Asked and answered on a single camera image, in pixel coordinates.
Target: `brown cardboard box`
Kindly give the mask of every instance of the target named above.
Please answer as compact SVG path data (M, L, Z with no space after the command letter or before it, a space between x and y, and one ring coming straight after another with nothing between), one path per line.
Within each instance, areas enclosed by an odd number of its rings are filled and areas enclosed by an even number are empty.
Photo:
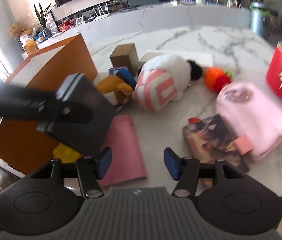
M113 67L127 67L135 76L139 68L139 58L134 43L118 45L110 56Z
M10 83L20 78L19 73L23 77L21 71L29 64L42 62L42 58L36 59L44 54L51 55L58 47L62 49L44 64L26 87L55 92L67 76L75 73L84 73L91 82L94 80L97 70L82 35L79 34L31 54L5 82ZM6 118L0 124L0 158L24 174L29 174L53 158L53 150L59 145L46 134L37 132L37 126L38 122Z

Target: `screw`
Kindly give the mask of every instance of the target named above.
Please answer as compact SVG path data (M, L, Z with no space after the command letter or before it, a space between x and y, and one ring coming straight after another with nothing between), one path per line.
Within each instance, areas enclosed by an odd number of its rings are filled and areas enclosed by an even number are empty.
M190 196L190 192L186 189L177 189L175 192L174 192L174 195L176 197L189 197Z
M67 106L63 109L63 114L68 114L69 112L71 112L71 107Z
M89 190L85 195L88 198L98 198L102 196L102 192L97 189L92 189L92 190Z

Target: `brown plush dog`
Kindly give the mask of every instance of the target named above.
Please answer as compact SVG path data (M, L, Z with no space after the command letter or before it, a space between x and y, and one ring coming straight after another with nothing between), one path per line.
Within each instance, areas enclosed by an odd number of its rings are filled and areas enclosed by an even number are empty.
M118 111L132 98L132 87L118 76L106 77L96 88Z

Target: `marble table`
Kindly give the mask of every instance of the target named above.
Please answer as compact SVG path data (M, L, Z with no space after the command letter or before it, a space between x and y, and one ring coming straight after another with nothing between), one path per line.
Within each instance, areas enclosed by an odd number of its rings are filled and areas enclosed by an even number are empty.
M255 83L282 106L265 83L265 73L273 55L273 47L247 29L226 27L179 27L153 32L129 33L87 43L99 72L112 66L109 56L119 44L134 42L139 57L147 50L184 50L214 54L215 66L230 70L235 81ZM138 134L148 179L139 179L118 187L167 187L173 181L163 162L163 151L171 147L179 156L189 155L182 136L182 127L191 117L206 118L215 114L217 94L208 91L203 81L192 84L181 102L170 102L156 113L150 113L135 103L126 106L122 114L130 114ZM282 144L265 159L249 164L249 175L282 196Z

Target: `pink notebook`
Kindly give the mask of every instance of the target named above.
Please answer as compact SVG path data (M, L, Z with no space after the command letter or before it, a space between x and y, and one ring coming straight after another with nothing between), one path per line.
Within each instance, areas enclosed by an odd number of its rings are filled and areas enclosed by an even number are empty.
M147 177L131 116L113 118L102 150L105 147L112 149L112 163L104 179L98 181L101 187Z

